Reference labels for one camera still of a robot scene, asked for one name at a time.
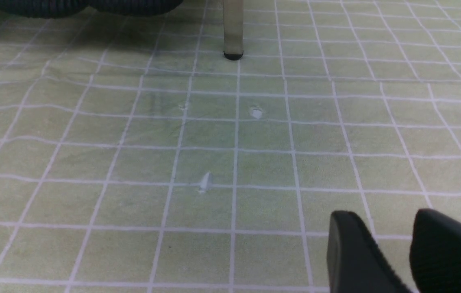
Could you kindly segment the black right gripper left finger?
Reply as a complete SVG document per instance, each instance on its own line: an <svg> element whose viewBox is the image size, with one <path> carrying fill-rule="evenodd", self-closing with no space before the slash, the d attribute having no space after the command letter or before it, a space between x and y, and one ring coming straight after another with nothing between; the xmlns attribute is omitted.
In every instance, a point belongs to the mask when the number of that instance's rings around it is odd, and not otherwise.
<svg viewBox="0 0 461 293"><path fill-rule="evenodd" d="M331 293L410 293L355 212L330 216L326 263Z"/></svg>

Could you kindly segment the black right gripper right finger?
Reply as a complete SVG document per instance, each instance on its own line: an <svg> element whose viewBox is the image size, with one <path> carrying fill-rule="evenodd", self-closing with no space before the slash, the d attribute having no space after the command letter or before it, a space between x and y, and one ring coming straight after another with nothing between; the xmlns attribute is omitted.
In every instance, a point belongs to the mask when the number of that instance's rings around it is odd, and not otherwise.
<svg viewBox="0 0 461 293"><path fill-rule="evenodd" d="M461 293L461 223L431 208L415 215L409 253L421 293Z"/></svg>

